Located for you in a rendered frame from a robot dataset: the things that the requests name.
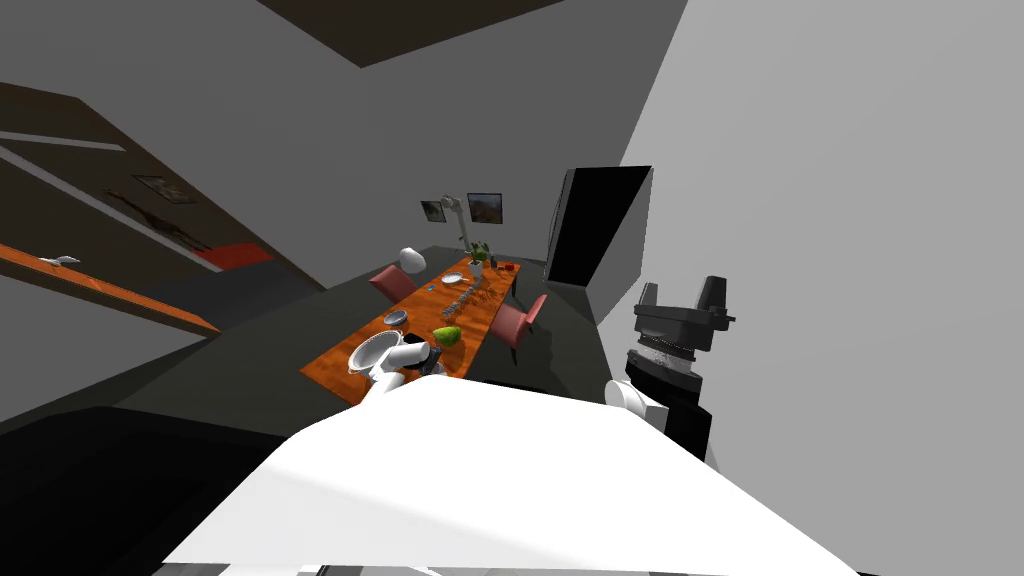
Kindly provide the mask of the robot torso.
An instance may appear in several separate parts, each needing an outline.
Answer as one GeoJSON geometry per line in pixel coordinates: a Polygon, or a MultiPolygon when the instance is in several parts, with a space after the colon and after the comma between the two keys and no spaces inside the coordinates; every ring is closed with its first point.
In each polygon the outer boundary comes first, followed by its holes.
{"type": "Polygon", "coordinates": [[[623,408],[436,375],[293,435],[167,559],[857,576],[623,408]]]}

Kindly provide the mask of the dark framed wall picture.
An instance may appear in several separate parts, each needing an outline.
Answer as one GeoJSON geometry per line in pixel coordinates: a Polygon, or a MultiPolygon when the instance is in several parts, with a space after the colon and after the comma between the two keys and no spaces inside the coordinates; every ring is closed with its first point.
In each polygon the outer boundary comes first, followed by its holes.
{"type": "Polygon", "coordinates": [[[137,174],[133,174],[132,177],[171,204],[188,205],[198,203],[189,193],[179,189],[176,184],[163,177],[137,174]]]}

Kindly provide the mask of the white floor lamp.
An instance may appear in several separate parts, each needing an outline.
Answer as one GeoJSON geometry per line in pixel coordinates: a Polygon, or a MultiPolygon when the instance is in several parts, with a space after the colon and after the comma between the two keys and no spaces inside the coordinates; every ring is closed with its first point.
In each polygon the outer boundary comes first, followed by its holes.
{"type": "Polygon", "coordinates": [[[459,224],[459,229],[460,229],[459,240],[462,242],[463,247],[465,249],[465,252],[467,254],[470,254],[471,250],[472,250],[472,246],[471,246],[471,243],[470,243],[470,241],[468,239],[468,232],[467,232],[467,227],[466,227],[466,222],[465,222],[465,218],[464,218],[464,208],[463,208],[463,204],[462,204],[461,200],[458,199],[458,198],[455,198],[455,197],[453,197],[451,195],[445,194],[441,198],[441,203],[442,203],[442,206],[445,209],[449,209],[450,211],[452,211],[455,214],[455,216],[457,218],[457,221],[458,221],[458,224],[459,224]]]}

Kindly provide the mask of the orange wooden table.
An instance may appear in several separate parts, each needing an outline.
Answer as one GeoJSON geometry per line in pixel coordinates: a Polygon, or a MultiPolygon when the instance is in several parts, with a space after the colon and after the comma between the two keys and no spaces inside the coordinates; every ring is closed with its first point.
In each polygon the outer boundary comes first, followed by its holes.
{"type": "Polygon", "coordinates": [[[371,380],[349,367],[349,358],[365,340],[390,329],[384,323],[387,314],[404,310],[408,320],[397,328],[415,333],[431,344],[435,342],[434,330],[446,325],[460,328],[460,341],[442,353],[440,363],[449,375],[464,377],[499,310],[516,287],[520,270],[519,263],[510,270],[484,268],[479,286],[468,296],[463,293],[472,286],[470,281],[445,286],[441,278],[436,277],[401,302],[378,312],[365,326],[303,367],[301,373],[349,404],[360,403],[371,387],[371,380]]]}

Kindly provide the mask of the pink chair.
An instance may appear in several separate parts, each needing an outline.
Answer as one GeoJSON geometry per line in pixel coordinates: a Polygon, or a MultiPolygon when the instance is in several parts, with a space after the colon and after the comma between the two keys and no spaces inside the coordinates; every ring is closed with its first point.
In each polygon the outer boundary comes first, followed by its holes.
{"type": "Polygon", "coordinates": [[[369,283],[392,304],[397,304],[411,294],[417,286],[412,279],[398,266],[388,265],[369,279],[369,283]]]}
{"type": "Polygon", "coordinates": [[[534,331],[534,323],[548,298],[540,295],[528,311],[522,312],[508,304],[503,304],[490,324],[489,334],[497,337],[510,348],[512,362],[518,364],[517,349],[527,332],[534,331]]]}

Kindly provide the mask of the red rug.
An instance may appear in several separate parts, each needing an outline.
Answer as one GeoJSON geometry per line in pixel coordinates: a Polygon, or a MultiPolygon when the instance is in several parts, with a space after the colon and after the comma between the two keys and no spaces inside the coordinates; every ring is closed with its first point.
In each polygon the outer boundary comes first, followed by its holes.
{"type": "Polygon", "coordinates": [[[193,250],[193,252],[221,270],[247,268],[274,258],[261,246],[251,242],[218,246],[210,250],[193,250]]]}

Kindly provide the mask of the white bowl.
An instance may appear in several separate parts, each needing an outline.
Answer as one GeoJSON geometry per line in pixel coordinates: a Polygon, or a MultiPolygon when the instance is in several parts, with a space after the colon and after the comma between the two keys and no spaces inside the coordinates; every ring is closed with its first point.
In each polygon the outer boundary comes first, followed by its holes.
{"type": "Polygon", "coordinates": [[[369,378],[369,372],[385,353],[403,342],[401,330],[379,332],[359,343],[348,358],[348,373],[369,378]]]}

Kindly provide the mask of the large framed wall picture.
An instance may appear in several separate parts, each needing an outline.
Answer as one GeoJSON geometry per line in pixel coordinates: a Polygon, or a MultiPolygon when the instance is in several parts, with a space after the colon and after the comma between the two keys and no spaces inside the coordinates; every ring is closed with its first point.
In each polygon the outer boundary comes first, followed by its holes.
{"type": "Polygon", "coordinates": [[[503,201],[500,193],[468,193],[466,198],[472,222],[497,225],[503,223],[503,201]]]}

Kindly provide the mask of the orange wooden shelf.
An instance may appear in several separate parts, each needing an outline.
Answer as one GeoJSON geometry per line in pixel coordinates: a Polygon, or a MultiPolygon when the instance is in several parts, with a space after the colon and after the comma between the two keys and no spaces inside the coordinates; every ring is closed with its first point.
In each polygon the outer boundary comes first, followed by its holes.
{"type": "Polygon", "coordinates": [[[216,337],[221,334],[219,329],[195,314],[70,268],[55,266],[2,244],[0,244],[0,275],[202,337],[216,337]]]}

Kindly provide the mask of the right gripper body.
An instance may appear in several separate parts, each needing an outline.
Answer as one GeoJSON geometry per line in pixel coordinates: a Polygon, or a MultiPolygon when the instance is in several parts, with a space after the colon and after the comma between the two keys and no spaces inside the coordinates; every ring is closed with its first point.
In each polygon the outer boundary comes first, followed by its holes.
{"type": "Polygon", "coordinates": [[[666,353],[710,352],[716,331],[727,331],[735,317],[726,308],[682,308],[636,305],[638,343],[666,353]]]}

